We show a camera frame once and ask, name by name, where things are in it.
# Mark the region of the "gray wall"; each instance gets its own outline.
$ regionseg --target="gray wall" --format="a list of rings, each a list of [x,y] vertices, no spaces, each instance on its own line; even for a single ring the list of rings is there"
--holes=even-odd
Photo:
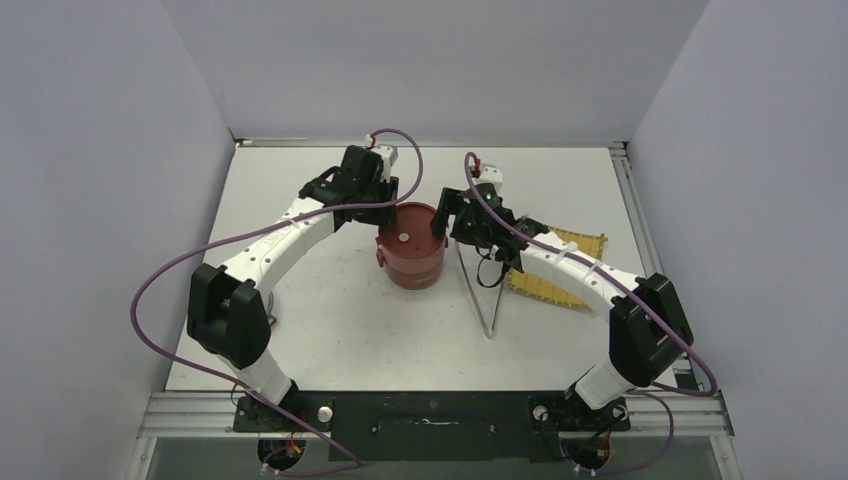
[[[746,478],[844,478],[848,3],[713,0],[630,145]]]
[[[158,1],[0,5],[0,477],[122,478],[165,363],[134,289],[207,238],[232,142]],[[143,305],[173,344],[188,268]]]
[[[631,138],[707,0],[163,0],[234,133]]]

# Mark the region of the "yellow object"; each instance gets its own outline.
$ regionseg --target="yellow object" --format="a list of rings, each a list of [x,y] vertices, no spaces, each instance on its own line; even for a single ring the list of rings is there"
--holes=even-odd
[[[591,255],[598,260],[604,252],[604,242],[607,237],[601,235],[586,235],[584,233],[569,232],[559,228],[548,227],[552,232],[556,233],[564,242],[577,242],[577,247],[581,252]],[[589,306],[583,303],[576,296],[557,287],[553,283],[530,275],[521,273],[516,270],[510,270],[506,277],[506,286],[510,290],[514,290],[522,295],[541,300],[543,302],[559,305],[573,309],[589,309]]]

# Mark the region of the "red pot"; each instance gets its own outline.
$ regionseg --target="red pot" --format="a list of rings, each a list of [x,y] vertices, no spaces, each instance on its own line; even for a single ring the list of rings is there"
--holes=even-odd
[[[427,288],[442,273],[448,239],[431,233],[434,216],[436,209],[427,204],[402,203],[397,206],[397,223],[379,229],[377,264],[403,288]]]

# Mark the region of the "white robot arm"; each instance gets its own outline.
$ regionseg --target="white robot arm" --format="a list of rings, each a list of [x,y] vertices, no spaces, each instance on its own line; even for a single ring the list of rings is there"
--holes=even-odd
[[[391,225],[396,215],[394,207],[386,207],[328,211],[295,220],[334,205],[397,198],[398,179],[391,176],[396,159],[394,147],[348,147],[341,166],[307,183],[286,209],[280,222],[290,223],[259,238],[220,266],[204,263],[192,275],[189,336],[218,356],[236,377],[276,404],[297,388],[267,349],[271,331],[265,305],[271,290],[310,248],[346,222]]]
[[[488,182],[486,174],[496,172],[496,182]],[[664,276],[654,274],[648,279],[614,267],[577,250],[574,243],[563,242],[547,226],[531,219],[516,219],[512,211],[501,205],[498,190],[503,181],[500,170],[479,161],[471,167],[473,183],[487,205],[507,224],[533,240],[550,245],[559,255],[513,236],[495,221],[480,205],[471,190],[442,190],[442,197],[431,230],[436,237],[447,231],[448,219],[455,216],[450,236],[457,242],[491,250],[493,258],[505,268],[537,275],[580,297],[596,313],[609,312],[610,342],[608,358],[592,367],[566,391],[566,398],[578,410],[602,409],[624,392],[647,387],[668,369],[682,349],[652,323],[646,313],[620,286],[611,283],[612,277],[631,290],[689,345],[692,332],[674,286]]]

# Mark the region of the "metal knob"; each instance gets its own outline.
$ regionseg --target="metal knob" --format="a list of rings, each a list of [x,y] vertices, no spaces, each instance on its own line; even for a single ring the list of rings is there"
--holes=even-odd
[[[333,409],[330,407],[321,407],[318,409],[318,421],[321,423],[327,423],[330,419],[333,418]]]

